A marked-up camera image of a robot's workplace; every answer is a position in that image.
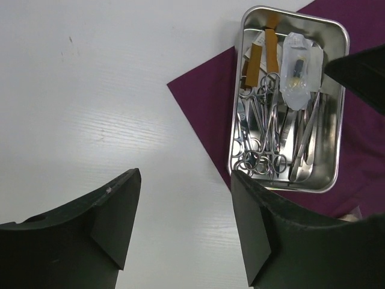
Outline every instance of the purple fabric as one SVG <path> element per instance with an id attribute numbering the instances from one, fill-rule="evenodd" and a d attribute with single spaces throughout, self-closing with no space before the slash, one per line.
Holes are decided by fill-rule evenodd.
<path id="1" fill-rule="evenodd" d="M 345 26 L 350 34 L 351 53 L 385 43 L 383 11 L 384 0 L 316 0 L 300 10 Z M 168 84 L 227 185 L 234 79 L 235 51 L 231 48 Z M 332 217 L 357 206 L 363 217 L 385 212 L 385 117 L 349 91 L 339 164 L 337 183 L 327 193 L 280 194 Z"/>

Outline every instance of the metal tray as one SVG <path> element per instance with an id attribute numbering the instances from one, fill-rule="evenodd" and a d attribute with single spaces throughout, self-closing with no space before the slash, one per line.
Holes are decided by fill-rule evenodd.
<path id="1" fill-rule="evenodd" d="M 349 53 L 350 39 L 346 29 L 339 23 L 318 17 L 293 13 L 266 6 L 256 6 L 249 9 L 242 18 L 241 33 L 238 40 L 238 63 L 236 71 L 235 97 L 232 116 L 232 133 L 230 139 L 230 152 L 227 169 L 231 173 L 235 163 L 239 160 L 240 145 L 238 138 L 238 120 L 236 116 L 239 90 L 241 89 L 242 68 L 244 65 L 244 53 L 251 46 L 257 33 L 267 26 L 270 19 L 277 21 L 275 28 L 282 44 L 290 32 L 303 34 L 307 39 L 313 40 L 324 50 L 325 66 L 329 61 L 343 57 Z M 300 169 L 300 181 L 289 180 L 289 169 L 279 174 L 278 178 L 271 179 L 268 176 L 253 174 L 253 178 L 260 179 L 260 184 L 273 190 L 305 191 L 309 193 L 325 193 L 334 186 L 338 175 L 340 136 L 342 129 L 343 103 L 345 89 L 327 75 L 322 76 L 322 94 L 319 101 L 319 113 L 317 116 L 317 129 L 312 134 L 310 142 L 313 142 L 313 161 L 309 166 Z M 246 107 L 248 121 L 251 119 L 252 109 Z M 254 138 L 259 137 L 256 125 L 249 125 L 250 134 Z M 294 133 L 291 130 L 286 142 L 284 154 L 288 163 L 292 162 L 294 147 Z"/>

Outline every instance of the white tabletop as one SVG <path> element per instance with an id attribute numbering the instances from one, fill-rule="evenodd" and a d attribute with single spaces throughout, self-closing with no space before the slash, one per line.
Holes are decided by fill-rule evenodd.
<path id="1" fill-rule="evenodd" d="M 231 47 L 248 8 L 308 2 L 5 1 L 0 223 L 139 167 L 116 288 L 247 288 L 230 192 L 166 83 Z"/>

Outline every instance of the white table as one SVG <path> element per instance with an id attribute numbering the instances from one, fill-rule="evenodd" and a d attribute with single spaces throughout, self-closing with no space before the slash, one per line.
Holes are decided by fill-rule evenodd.
<path id="1" fill-rule="evenodd" d="M 247 288 L 230 193 L 166 83 L 231 47 L 248 8 L 308 2 L 2 3 L 0 222 L 139 167 L 117 289 Z"/>

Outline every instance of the translucent plastic bag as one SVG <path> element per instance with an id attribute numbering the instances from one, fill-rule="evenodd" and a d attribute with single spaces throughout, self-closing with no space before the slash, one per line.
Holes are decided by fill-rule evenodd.
<path id="1" fill-rule="evenodd" d="M 292 110 L 306 107 L 310 100 L 307 67 L 313 42 L 302 34 L 290 33 L 283 42 L 280 91 Z"/>

